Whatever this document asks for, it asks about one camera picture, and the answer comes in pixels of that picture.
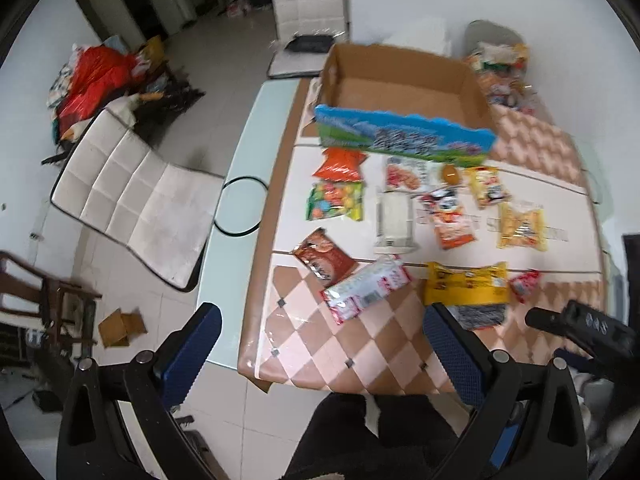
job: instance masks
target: orange snack bag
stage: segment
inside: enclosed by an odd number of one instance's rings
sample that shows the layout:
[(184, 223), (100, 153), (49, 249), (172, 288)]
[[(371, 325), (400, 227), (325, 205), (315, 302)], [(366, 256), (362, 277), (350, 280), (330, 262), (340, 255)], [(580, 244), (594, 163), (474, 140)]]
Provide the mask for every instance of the orange snack bag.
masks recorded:
[(313, 176), (333, 182), (362, 182), (360, 164), (367, 155), (336, 147), (327, 148), (322, 154), (326, 160)]
[(422, 204), (431, 214), (433, 227), (443, 249), (453, 249), (476, 239), (471, 220), (454, 187), (443, 187), (422, 197)]

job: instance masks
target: cardboard box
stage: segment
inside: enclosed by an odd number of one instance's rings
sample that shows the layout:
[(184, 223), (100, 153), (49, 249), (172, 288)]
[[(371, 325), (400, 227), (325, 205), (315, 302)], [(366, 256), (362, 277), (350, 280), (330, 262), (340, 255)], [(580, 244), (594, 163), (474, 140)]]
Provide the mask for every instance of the cardboard box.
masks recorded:
[(117, 308), (100, 322), (98, 332), (105, 348), (129, 346), (130, 336), (146, 334), (146, 327), (139, 312), (124, 314)]
[(497, 131), (466, 64), (383, 45), (334, 44), (315, 112), (323, 146), (466, 167), (484, 161)]

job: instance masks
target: wooden chair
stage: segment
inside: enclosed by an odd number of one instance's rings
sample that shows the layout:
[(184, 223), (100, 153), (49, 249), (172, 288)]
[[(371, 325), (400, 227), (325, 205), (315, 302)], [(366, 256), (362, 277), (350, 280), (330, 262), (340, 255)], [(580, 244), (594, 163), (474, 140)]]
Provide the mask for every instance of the wooden chair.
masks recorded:
[[(7, 272), (7, 262), (12, 262), (26, 272), (39, 278), (41, 280), (40, 288)], [(38, 312), (6, 308), (1, 303), (2, 297), (5, 294), (37, 304)], [(74, 337), (68, 333), (62, 333), (65, 323), (73, 323), (73, 321), (63, 319), (62, 317), (62, 307), (66, 294), (73, 294), (80, 298), (84, 308), (87, 308), (90, 303), (93, 305), (92, 308), (95, 308), (94, 300), (99, 300), (102, 297), (102, 295), (97, 292), (85, 290), (81, 286), (75, 285), (67, 280), (59, 280), (53, 276), (49, 276), (22, 261), (20, 258), (6, 251), (0, 251), (0, 312), (14, 316), (39, 318), (44, 326), (48, 343), (55, 347), (70, 346), (73, 343), (95, 344), (92, 339)]]

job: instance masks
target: red plastic bag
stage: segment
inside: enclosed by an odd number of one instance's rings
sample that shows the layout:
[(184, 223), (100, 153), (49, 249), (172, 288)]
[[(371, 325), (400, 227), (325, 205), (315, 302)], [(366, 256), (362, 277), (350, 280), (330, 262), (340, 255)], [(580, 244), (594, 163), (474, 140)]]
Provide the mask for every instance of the red plastic bag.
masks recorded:
[(360, 164), (367, 158), (362, 152), (331, 147), (322, 152), (326, 160), (313, 174), (333, 182), (361, 182)]
[(130, 85), (135, 65), (135, 56), (123, 56), (107, 46), (85, 50), (78, 59), (69, 94), (59, 108), (60, 132), (91, 117), (110, 92)]

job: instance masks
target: white wall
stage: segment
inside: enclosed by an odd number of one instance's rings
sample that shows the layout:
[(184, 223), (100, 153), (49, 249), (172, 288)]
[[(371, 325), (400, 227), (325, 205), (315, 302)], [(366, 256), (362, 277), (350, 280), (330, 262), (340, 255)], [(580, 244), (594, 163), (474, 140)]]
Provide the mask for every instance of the white wall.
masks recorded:
[(606, 0), (351, 0), (352, 37), (377, 41), (424, 14), (447, 20), (454, 46), (477, 19), (523, 35), (528, 79), (556, 123), (596, 147), (620, 232), (640, 231), (640, 54)]
[[(100, 43), (76, 1), (40, 0), (0, 67), (0, 248), (61, 277), (71, 275), (81, 226), (48, 206), (59, 169), (40, 161), (56, 153), (46, 100), (73, 43)], [(43, 222), (44, 239), (30, 241)]]

